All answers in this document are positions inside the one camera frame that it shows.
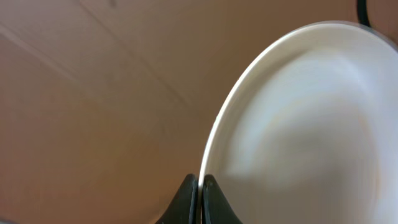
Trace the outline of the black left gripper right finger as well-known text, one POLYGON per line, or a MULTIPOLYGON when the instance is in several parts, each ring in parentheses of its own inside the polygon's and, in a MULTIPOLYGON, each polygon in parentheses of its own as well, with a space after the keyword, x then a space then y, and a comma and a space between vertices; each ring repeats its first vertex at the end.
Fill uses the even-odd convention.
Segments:
POLYGON ((242 224, 211 174, 203 182, 201 215, 203 224, 242 224))

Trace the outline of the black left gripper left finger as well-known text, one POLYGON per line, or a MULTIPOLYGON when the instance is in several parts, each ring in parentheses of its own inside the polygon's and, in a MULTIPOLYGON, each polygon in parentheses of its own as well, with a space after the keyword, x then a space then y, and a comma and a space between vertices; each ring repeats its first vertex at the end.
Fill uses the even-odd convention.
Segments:
POLYGON ((198 180, 188 174, 155 224, 196 224, 198 180))

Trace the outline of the white plate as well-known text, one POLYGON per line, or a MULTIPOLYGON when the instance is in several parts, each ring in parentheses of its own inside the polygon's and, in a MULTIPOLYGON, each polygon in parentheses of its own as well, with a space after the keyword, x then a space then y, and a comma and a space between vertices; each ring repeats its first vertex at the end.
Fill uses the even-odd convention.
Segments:
POLYGON ((243 223, 396 223, 396 44, 343 21, 279 38, 224 101, 209 174, 243 223))

